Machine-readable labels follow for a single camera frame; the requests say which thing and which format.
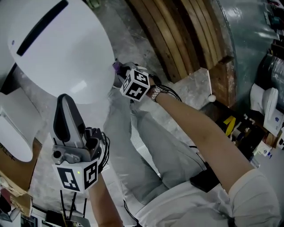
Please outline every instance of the cardboard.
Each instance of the cardboard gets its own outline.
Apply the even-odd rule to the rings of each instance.
[[[41,148],[41,143],[35,139],[32,160],[22,162],[12,157],[7,149],[0,144],[0,176],[9,184],[6,189],[12,195],[18,197],[28,192]]]
[[[23,215],[30,217],[32,213],[32,198],[28,194],[19,197],[11,196],[13,207],[19,208]]]

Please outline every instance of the pant leg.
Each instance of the pant leg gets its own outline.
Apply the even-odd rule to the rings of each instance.
[[[110,111],[104,124],[104,132],[110,139],[109,164],[116,172],[127,206],[135,214],[168,188],[130,140],[130,99],[113,89],[109,100]]]
[[[134,126],[168,188],[184,183],[206,169],[200,157],[159,125],[150,113],[133,111],[133,114]]]

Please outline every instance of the person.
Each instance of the person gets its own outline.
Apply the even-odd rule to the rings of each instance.
[[[154,88],[147,95],[152,97],[153,92]],[[110,110],[104,124],[111,142],[109,164],[116,172],[129,211],[140,225],[278,226],[279,204],[268,180],[210,118],[169,94],[160,92],[155,98],[195,143],[218,177],[222,187],[218,185],[205,193],[189,182],[205,170],[204,163],[190,147],[159,125],[150,113],[137,111],[119,90],[113,89],[109,100]],[[131,123],[160,176],[131,143]],[[99,226],[123,226],[101,174],[89,193]]]

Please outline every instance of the yellow object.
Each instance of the yellow object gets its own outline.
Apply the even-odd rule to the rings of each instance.
[[[226,136],[229,136],[232,133],[235,127],[235,123],[236,123],[236,118],[233,116],[230,116],[227,120],[224,121],[224,124],[228,125],[226,130]]]

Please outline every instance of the metal watch band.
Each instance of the metal watch band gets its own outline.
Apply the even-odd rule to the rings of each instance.
[[[155,102],[156,101],[156,97],[158,96],[158,94],[160,94],[163,91],[162,88],[159,88],[158,86],[156,86],[154,88],[153,94],[151,96],[151,99]]]

